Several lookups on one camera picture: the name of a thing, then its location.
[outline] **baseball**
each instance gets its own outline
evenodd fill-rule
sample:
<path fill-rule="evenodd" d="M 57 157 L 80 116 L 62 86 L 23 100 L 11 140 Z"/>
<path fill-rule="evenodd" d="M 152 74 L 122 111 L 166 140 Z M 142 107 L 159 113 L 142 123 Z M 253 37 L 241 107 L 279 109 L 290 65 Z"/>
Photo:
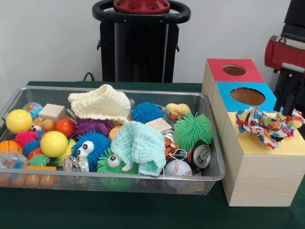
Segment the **baseball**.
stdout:
<path fill-rule="evenodd" d="M 191 167 L 185 161 L 174 160 L 165 167 L 167 176 L 191 176 L 192 174 Z M 166 183 L 172 188 L 181 189 L 187 186 L 188 181 L 167 180 Z"/>

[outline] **light blue knitted cloth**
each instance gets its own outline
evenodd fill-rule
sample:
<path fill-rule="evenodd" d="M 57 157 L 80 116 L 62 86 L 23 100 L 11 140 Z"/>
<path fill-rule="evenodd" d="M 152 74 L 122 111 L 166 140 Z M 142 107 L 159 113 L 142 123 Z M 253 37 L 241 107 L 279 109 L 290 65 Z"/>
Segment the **light blue knitted cloth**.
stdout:
<path fill-rule="evenodd" d="M 127 122 L 111 142 L 111 150 L 130 167 L 139 164 L 144 175 L 158 176 L 166 164 L 163 135 L 139 122 Z"/>

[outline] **black handle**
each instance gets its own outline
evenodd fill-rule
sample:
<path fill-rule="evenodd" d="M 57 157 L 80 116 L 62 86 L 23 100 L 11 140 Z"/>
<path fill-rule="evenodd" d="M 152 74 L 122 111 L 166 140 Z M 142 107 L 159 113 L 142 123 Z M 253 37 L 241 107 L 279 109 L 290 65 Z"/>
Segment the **black handle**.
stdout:
<path fill-rule="evenodd" d="M 180 24 L 187 22 L 191 17 L 191 10 L 186 5 L 169 1 L 171 10 L 179 13 L 133 14 L 121 11 L 105 11 L 113 7 L 113 0 L 103 0 L 94 4 L 93 17 L 99 21 L 112 21 L 115 23 L 162 23 Z"/>

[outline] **green table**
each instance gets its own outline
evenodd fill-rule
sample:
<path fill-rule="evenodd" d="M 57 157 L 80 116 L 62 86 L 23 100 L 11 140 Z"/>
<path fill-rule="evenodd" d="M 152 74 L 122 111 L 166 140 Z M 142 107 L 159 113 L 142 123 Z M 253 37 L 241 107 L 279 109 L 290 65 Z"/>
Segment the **green table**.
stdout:
<path fill-rule="evenodd" d="M 102 82 L 29 82 L 99 87 Z M 111 83 L 117 89 L 200 92 L 198 83 Z M 0 188 L 0 228 L 304 229 L 305 180 L 289 208 L 228 207 L 221 182 L 205 196 Z"/>

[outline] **red ball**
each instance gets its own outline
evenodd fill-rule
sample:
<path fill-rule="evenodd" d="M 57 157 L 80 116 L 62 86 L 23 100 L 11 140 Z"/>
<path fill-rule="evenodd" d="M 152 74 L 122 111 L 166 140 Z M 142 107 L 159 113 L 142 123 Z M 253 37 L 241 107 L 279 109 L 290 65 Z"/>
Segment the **red ball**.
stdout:
<path fill-rule="evenodd" d="M 74 130 L 72 121 L 67 118 L 63 118 L 55 124 L 55 131 L 63 133 L 67 138 L 71 137 Z"/>

